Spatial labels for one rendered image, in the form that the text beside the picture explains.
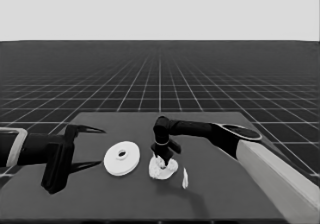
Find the small white T-shaped piece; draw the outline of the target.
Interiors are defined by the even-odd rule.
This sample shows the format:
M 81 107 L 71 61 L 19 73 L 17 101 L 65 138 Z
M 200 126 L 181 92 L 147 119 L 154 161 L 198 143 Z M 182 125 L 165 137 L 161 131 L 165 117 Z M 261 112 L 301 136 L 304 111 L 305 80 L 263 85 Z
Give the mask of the small white T-shaped piece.
M 189 186 L 189 179 L 188 179 L 188 173 L 186 168 L 183 168 L 183 179 L 182 179 L 182 187 L 183 189 L 188 188 Z

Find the large thick white disc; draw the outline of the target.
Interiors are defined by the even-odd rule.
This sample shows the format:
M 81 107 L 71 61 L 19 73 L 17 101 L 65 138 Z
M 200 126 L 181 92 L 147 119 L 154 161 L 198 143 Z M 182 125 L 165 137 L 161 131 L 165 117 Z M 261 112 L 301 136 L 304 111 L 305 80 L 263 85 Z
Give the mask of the large thick white disc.
M 111 146 L 105 153 L 103 164 L 113 176 L 124 176 L 133 171 L 140 161 L 140 149 L 132 141 L 121 141 Z

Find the white round carrier with pins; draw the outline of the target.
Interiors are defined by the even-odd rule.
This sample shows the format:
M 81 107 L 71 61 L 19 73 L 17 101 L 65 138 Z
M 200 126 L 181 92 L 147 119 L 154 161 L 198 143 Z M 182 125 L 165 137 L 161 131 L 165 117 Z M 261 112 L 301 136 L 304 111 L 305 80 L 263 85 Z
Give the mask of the white round carrier with pins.
M 149 168 L 151 166 L 158 166 L 154 160 L 150 159 L 150 162 L 149 162 Z M 160 172 L 160 175 L 159 175 L 159 178 L 157 180 L 167 180 L 169 179 L 174 173 L 170 172 L 169 170 L 167 171 L 163 171 L 163 172 Z

